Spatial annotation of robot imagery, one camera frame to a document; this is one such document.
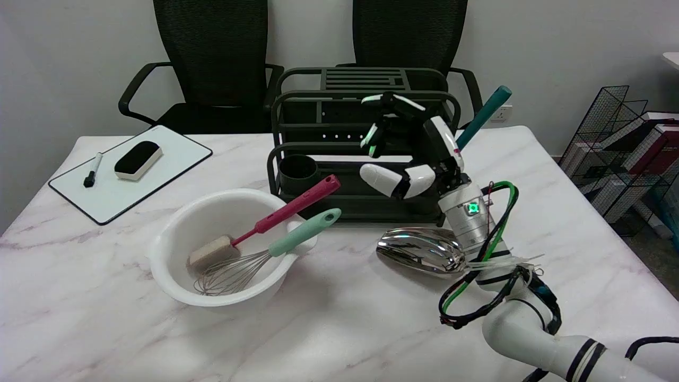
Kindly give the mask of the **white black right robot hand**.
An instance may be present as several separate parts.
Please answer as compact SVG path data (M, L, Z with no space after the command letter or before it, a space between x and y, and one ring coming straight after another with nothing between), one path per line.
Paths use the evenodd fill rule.
M359 174L366 184L397 199L419 196L436 183L448 183L444 189L455 186L465 162L454 133L441 116L394 92L364 97L361 104L378 107L381 116L364 135L360 148L378 159L390 141L401 142L409 146L413 160L401 172L372 163L362 165Z

